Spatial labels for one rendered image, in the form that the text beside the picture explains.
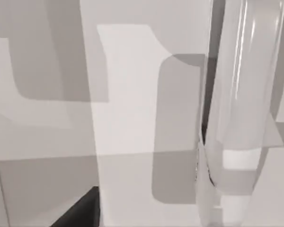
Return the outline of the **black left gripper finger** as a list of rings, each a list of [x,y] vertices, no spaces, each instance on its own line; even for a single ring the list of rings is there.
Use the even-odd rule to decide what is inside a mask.
[[[99,227],[99,187],[92,187],[49,227]]]

